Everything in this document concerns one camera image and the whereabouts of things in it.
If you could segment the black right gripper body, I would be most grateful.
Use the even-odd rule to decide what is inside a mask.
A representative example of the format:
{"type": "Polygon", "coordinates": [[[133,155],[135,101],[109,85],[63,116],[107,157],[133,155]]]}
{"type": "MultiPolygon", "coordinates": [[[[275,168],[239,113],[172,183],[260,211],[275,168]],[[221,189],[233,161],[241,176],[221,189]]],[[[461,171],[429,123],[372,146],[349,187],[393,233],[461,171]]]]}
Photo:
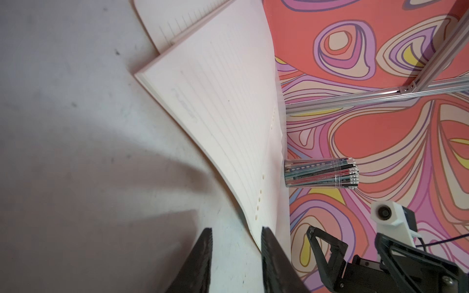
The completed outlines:
{"type": "MultiPolygon", "coordinates": [[[[469,275],[444,272],[436,266],[422,264],[411,258],[397,256],[398,264],[424,293],[467,293],[469,275]]],[[[335,284],[336,293],[400,293],[386,266],[357,255],[349,262],[335,284]]]]}

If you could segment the white lined notebook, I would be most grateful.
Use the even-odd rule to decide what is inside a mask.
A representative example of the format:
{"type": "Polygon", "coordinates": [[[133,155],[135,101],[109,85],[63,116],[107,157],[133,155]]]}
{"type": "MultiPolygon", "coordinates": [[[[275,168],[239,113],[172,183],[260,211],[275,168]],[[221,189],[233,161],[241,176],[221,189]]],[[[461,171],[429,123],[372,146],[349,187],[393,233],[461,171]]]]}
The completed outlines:
{"type": "Polygon", "coordinates": [[[285,105],[261,1],[228,1],[136,73],[224,179],[256,244],[290,252],[285,105]]]}

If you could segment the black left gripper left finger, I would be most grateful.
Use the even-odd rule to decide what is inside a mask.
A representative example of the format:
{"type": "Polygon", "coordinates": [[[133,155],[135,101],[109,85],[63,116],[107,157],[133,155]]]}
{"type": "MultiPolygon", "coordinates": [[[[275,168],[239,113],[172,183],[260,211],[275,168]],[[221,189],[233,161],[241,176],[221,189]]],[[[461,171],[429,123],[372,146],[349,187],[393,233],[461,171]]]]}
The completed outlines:
{"type": "Polygon", "coordinates": [[[167,293],[208,293],[211,283],[213,232],[205,228],[167,293]]]}

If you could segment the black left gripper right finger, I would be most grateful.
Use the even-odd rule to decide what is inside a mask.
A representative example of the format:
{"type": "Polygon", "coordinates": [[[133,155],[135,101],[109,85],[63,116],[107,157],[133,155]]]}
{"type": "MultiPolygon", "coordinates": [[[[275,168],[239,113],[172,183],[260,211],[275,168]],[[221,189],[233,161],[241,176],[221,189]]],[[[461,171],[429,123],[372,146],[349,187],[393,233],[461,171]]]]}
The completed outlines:
{"type": "Polygon", "coordinates": [[[309,293],[268,227],[261,231],[261,263],[266,293],[309,293]]]}

